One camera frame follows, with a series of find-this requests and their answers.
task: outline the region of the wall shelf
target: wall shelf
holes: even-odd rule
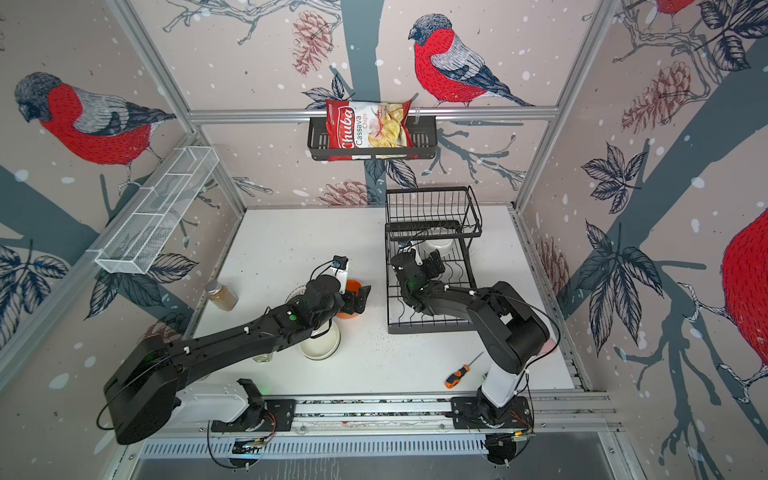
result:
[[[146,273],[219,163],[212,147],[185,147],[151,187],[125,224],[99,253],[96,263],[109,273]]]

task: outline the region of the black wire basket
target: black wire basket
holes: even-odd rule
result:
[[[471,187],[429,187],[387,190],[384,232],[389,333],[434,333],[474,330],[472,322],[454,316],[417,313],[402,300],[391,259],[409,243],[426,258],[433,250],[427,240],[452,239],[439,250],[445,272],[436,280],[452,286],[477,288],[469,247],[482,233],[482,215]]]

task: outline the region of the jar lid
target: jar lid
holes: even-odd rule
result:
[[[214,295],[216,293],[219,293],[219,290],[221,290],[223,285],[221,285],[221,282],[219,280],[211,280],[210,282],[205,284],[205,293],[208,295]]]

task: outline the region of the white bowl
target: white bowl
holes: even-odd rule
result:
[[[323,325],[312,332],[313,335],[317,333],[325,332],[328,329],[327,325]],[[299,343],[299,350],[304,356],[310,360],[323,360],[327,359],[339,348],[341,343],[341,332],[336,322],[331,323],[331,329],[328,333],[316,339],[306,339]]]

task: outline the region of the bird illustration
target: bird illustration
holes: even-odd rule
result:
[[[654,23],[656,17],[658,17],[660,13],[664,13],[672,18],[672,26],[669,30],[667,30],[667,34],[669,34],[671,31],[679,31],[683,27],[682,25],[674,22],[674,15],[683,8],[686,8],[688,5],[694,3],[694,0],[651,0],[650,3],[655,6],[656,13],[654,14],[653,20],[651,20],[648,24],[646,30],[650,31],[650,26]]]
[[[128,179],[118,186],[118,194],[129,184],[139,185],[131,179],[131,162],[147,149],[154,154],[149,145],[154,129],[176,118],[115,95],[73,87],[40,71],[16,85],[15,97],[27,122],[38,119],[73,154],[95,164],[125,165]]]
[[[727,318],[760,357],[762,366],[748,379],[740,378],[724,363],[718,366],[743,388],[744,396],[736,400],[749,403],[749,387],[768,377],[768,209],[730,241],[723,255],[722,274],[724,308],[702,304],[691,285],[680,285],[688,289],[696,304],[694,314],[687,317],[691,322],[698,319],[699,308]]]
[[[415,41],[416,78],[437,98],[435,106],[444,101],[469,106],[481,97],[507,98],[523,107],[532,106],[515,97],[482,57],[464,45],[445,15],[422,16],[413,24],[408,39]]]

